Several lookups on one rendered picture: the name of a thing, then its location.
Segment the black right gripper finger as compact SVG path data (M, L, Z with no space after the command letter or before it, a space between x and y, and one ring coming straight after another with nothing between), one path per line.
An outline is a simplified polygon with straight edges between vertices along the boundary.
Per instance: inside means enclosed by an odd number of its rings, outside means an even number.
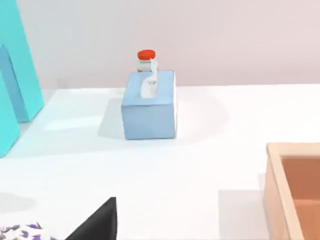
M117 240L116 197L110 197L65 240Z

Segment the white purple patterned object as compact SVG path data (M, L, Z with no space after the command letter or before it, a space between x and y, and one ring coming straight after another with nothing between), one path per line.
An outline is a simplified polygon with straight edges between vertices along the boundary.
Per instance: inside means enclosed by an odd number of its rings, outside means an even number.
M38 222L0 226L0 240L59 240Z

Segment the light blue tissue box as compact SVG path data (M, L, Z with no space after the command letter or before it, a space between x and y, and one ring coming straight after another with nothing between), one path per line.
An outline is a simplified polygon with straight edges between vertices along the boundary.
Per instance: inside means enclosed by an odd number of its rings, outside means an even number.
M126 140L174 139L177 135L177 89L173 70L130 74L121 103Z

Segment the red capped bottle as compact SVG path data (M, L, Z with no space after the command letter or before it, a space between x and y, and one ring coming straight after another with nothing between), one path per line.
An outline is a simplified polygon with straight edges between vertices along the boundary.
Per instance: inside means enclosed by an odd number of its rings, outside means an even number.
M151 72L151 60L156 59L156 52L153 49L143 49L137 52L137 72Z

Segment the light blue rack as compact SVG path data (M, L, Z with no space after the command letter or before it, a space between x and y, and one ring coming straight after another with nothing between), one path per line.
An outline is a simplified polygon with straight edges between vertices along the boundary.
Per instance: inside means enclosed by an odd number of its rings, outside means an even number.
M44 99L16 0L0 0L0 158Z

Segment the salmon-coloured shallow box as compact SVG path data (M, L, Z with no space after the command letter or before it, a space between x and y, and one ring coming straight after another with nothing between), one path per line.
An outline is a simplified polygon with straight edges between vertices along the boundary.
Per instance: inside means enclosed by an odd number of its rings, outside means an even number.
M320 240L320 142L269 142L264 209L271 240Z

